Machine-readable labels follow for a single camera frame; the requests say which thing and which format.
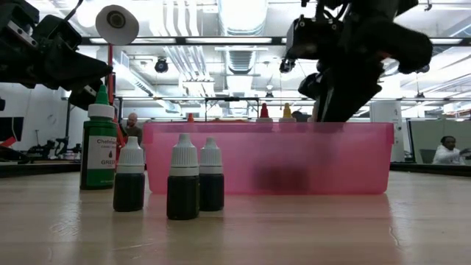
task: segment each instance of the desk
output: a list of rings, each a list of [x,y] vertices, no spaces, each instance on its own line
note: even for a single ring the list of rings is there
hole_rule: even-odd
[[[77,173],[0,179],[0,264],[471,264],[471,180],[392,172],[380,196],[227,196],[168,221],[115,213]]]

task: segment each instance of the man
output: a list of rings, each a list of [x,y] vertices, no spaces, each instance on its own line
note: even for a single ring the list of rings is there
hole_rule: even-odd
[[[433,164],[466,166],[464,157],[471,155],[471,149],[460,151],[455,148],[456,139],[453,136],[444,136],[440,142],[442,144],[436,149]]]
[[[141,145],[142,141],[142,129],[137,126],[138,114],[131,113],[127,117],[126,133],[128,136],[135,136],[138,138],[138,143]]]

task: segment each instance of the black robotic arm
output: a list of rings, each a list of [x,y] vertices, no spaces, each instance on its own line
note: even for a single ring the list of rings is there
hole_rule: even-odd
[[[337,17],[325,10],[340,5]],[[397,60],[404,74],[430,63],[428,36],[393,22],[416,5],[417,0],[318,0],[315,18],[301,15],[293,22],[285,60],[318,60],[319,73],[307,76],[298,89],[316,100],[317,121],[347,121],[377,94],[385,58]]]
[[[71,104],[87,110],[113,68],[77,52],[82,37],[68,18],[39,21],[39,11],[26,1],[0,0],[0,82],[62,87],[71,91]]]

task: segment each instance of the black wire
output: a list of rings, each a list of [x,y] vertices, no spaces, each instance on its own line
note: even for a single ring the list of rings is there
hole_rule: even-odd
[[[69,19],[71,19],[71,17],[73,17],[75,15],[75,12],[82,5],[82,3],[83,3],[83,0],[79,0],[77,5],[75,6],[75,8],[64,18],[64,20],[68,21]]]
[[[304,68],[302,67],[302,64],[300,63],[299,60],[297,60],[297,64],[300,66],[302,74],[304,74],[304,77],[307,77],[306,73],[304,72]]]

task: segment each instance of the translucent pink container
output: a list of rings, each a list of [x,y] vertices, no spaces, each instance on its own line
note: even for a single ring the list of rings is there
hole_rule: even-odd
[[[387,123],[147,123],[144,144],[152,192],[165,194],[180,133],[201,149],[222,150],[226,194],[382,194],[393,125]]]

